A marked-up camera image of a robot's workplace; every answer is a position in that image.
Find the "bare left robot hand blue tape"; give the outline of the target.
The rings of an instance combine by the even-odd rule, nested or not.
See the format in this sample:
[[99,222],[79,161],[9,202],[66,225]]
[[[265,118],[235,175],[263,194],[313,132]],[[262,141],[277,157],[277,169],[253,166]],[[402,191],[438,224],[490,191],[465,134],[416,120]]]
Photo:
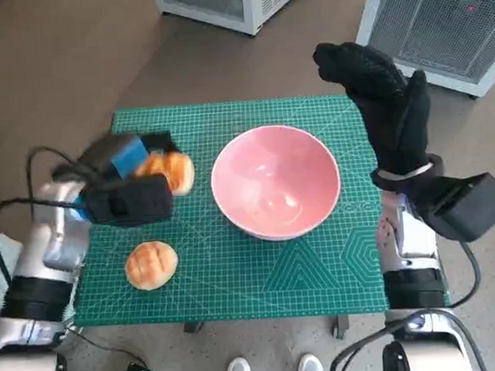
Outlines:
[[149,157],[150,152],[179,152],[169,131],[154,133],[106,133],[90,144],[74,164],[52,170],[54,181],[110,181],[127,179]]

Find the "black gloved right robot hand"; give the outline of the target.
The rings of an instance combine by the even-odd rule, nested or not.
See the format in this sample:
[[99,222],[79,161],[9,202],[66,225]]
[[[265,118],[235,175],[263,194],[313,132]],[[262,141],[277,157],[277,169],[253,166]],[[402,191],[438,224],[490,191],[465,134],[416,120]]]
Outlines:
[[341,85],[357,106],[380,170],[406,175],[430,162],[423,71],[407,78],[390,56],[352,42],[319,43],[313,60],[320,78]]

